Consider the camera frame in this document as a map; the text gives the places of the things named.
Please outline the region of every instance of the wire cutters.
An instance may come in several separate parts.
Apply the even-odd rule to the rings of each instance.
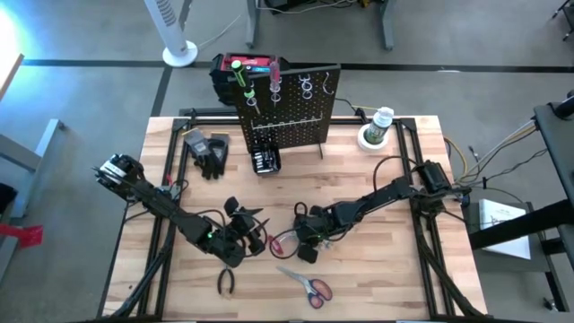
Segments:
[[[325,301],[331,301],[333,299],[331,287],[322,280],[308,279],[304,275],[295,274],[283,266],[277,266],[277,269],[303,284],[307,292],[307,300],[313,309],[318,310],[323,307]]]
[[[225,273],[229,273],[229,277],[230,277],[230,288],[229,288],[229,290],[226,290],[226,291],[224,291],[222,288],[223,277],[225,276]],[[234,289],[235,289],[235,275],[233,274],[233,271],[231,271],[229,266],[225,265],[225,268],[219,273],[219,277],[217,278],[217,292],[221,296],[223,296],[225,298],[229,298],[232,296]]]

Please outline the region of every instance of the pink scissors handle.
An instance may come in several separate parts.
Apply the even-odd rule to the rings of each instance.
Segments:
[[[333,299],[333,291],[329,285],[320,279],[309,279],[309,285],[314,290],[307,294],[309,304],[315,310],[320,309],[325,301],[331,301]]]

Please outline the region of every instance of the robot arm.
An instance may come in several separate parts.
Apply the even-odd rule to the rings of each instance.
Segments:
[[[424,186],[421,190],[411,187],[409,178],[402,176],[354,202],[338,202],[327,207],[312,206],[309,214],[296,213],[293,228],[301,243],[298,257],[315,263],[315,247],[319,242],[342,239],[343,236],[337,239],[332,237],[347,233],[365,215],[383,206],[413,198],[422,214],[436,216],[444,208],[444,196],[468,191],[467,188],[452,188],[439,163],[426,161],[413,171],[421,177]]]
[[[224,207],[231,222],[223,227],[207,216],[188,213],[179,207],[168,190],[157,188],[145,179],[144,167],[130,156],[115,154],[95,170],[97,181],[103,187],[129,203],[142,202],[151,214],[175,223],[189,243],[215,255],[228,266],[238,266],[246,256],[244,237],[248,238],[252,255],[265,250],[264,242],[259,239],[261,225],[253,229],[256,224],[253,215],[262,209],[239,207],[235,197],[231,197]]]

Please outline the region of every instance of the black pegboard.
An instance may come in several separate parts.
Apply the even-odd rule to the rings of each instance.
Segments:
[[[324,143],[340,72],[339,65],[281,72],[281,100],[276,104],[271,100],[269,75],[250,77],[260,114],[247,105],[243,90],[231,78],[233,100],[248,151],[251,153],[254,145],[262,143],[274,143],[279,149]],[[306,78],[312,84],[312,97],[308,100],[303,98],[301,89],[301,79]]]

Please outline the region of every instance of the concrete floor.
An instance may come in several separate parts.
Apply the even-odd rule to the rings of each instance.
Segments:
[[[179,13],[184,1],[172,3]],[[561,0],[402,0],[396,7],[396,48],[390,53],[380,48],[375,6],[366,12],[351,8],[275,17],[262,13],[259,42],[250,51],[297,62],[573,66],[574,39],[561,41],[566,22],[562,16],[549,20],[560,4]],[[237,0],[193,1],[187,38],[196,43],[210,39],[243,8]],[[4,0],[2,10],[13,17],[27,58],[160,59],[161,40],[139,0]],[[243,17],[203,48],[199,60],[209,61],[220,52],[249,51],[244,32]],[[336,40],[329,40],[332,34]],[[2,132],[34,147],[50,118],[60,118],[68,128],[57,136],[47,158],[49,171],[41,178],[26,218],[26,225],[44,225],[44,242],[15,254],[0,283],[0,321],[95,317],[123,203],[98,187],[90,167],[112,153],[139,154],[162,72],[159,67],[24,66],[16,75],[0,102]],[[207,74],[201,68],[174,70],[161,115],[221,106]],[[533,106],[561,100],[572,88],[574,74],[343,71],[337,97],[359,105],[386,105],[401,115],[439,115],[445,135],[463,149],[471,144],[485,153],[528,121]],[[351,110],[337,102],[335,114],[349,115]],[[485,173],[506,169],[541,147],[540,136],[532,135],[500,153]],[[452,162],[460,171],[459,161],[453,157]],[[1,181],[17,187],[21,175],[0,161]],[[535,207],[564,197],[548,156],[492,185]],[[479,195],[510,202],[495,193],[477,192],[475,197]],[[554,258],[574,306],[570,264],[562,256]],[[479,274],[489,312],[497,318],[574,320],[574,314],[551,313],[541,306],[541,299],[550,296],[543,274]]]

